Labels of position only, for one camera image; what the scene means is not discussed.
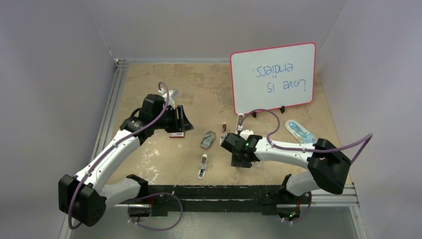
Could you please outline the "red staple box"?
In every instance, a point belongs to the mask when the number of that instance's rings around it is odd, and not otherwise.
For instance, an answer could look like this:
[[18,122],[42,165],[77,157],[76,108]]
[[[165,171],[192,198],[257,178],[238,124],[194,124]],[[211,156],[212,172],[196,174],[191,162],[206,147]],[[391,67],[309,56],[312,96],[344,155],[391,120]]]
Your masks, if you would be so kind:
[[184,132],[173,132],[173,133],[169,133],[169,137],[170,138],[184,138],[185,133]]

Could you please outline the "pink and white stapler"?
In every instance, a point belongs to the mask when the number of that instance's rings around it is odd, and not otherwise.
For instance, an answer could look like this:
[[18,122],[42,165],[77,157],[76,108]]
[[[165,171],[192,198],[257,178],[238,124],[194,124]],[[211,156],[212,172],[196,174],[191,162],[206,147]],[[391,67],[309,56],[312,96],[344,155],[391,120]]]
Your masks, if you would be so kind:
[[220,133],[220,141],[219,141],[220,144],[223,143],[226,136],[227,136],[227,124],[226,124],[226,122],[223,122],[222,127],[221,127],[221,133]]

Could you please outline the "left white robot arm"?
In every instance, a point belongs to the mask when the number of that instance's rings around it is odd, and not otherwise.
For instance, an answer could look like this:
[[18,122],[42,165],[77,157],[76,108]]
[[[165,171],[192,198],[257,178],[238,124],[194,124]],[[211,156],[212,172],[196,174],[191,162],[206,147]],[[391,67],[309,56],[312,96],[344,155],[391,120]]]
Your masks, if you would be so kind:
[[65,174],[58,183],[59,209],[68,216],[68,226],[95,225],[107,209],[127,200],[137,204],[156,197],[150,193],[148,181],[134,174],[109,185],[114,171],[136,151],[154,131],[167,133],[193,130],[182,105],[176,105],[167,94],[149,94],[140,108],[123,121],[108,146],[84,169],[73,176]]

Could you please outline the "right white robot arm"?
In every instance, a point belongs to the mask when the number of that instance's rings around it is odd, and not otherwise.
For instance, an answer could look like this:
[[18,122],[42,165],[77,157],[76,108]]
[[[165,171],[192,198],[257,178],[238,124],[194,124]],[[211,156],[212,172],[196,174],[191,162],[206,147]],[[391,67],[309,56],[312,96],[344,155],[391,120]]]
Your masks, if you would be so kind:
[[279,190],[280,198],[287,203],[317,189],[342,194],[351,166],[351,160],[326,139],[300,144],[229,133],[221,146],[232,154],[234,167],[250,168],[254,162],[276,161],[304,168],[304,172],[286,177],[285,186]]

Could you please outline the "blue patterned oval case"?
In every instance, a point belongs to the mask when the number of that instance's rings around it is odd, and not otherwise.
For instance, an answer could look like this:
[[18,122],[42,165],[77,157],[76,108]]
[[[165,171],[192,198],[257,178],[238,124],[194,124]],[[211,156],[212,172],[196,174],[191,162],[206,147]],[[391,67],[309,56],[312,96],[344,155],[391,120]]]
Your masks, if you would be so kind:
[[285,123],[287,131],[300,143],[316,143],[317,138],[295,120],[287,120]]

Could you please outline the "red-framed whiteboard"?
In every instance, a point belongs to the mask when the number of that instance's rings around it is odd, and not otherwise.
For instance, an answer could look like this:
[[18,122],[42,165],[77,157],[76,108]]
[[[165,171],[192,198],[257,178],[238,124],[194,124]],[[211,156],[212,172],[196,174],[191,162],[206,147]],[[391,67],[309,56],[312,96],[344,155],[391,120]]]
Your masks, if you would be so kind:
[[316,49],[313,42],[231,54],[234,112],[274,110],[314,98]]

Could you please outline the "aluminium frame rail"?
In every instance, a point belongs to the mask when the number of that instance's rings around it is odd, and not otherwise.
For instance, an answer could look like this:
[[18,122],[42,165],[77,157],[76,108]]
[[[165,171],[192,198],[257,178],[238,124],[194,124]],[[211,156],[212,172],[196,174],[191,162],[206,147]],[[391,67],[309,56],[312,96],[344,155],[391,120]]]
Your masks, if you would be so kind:
[[104,116],[102,118],[99,132],[93,148],[91,161],[93,161],[94,158],[108,145],[113,137],[114,124],[116,121],[119,102],[121,100],[128,68],[129,63],[127,60],[117,60],[111,91],[106,103]]

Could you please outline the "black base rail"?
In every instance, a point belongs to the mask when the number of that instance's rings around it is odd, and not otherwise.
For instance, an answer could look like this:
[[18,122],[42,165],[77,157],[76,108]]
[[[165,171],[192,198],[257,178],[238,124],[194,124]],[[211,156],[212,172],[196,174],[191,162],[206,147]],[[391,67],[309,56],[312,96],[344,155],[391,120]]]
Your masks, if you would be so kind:
[[295,196],[282,185],[150,185],[126,202],[150,205],[153,216],[183,211],[296,217],[311,195]]

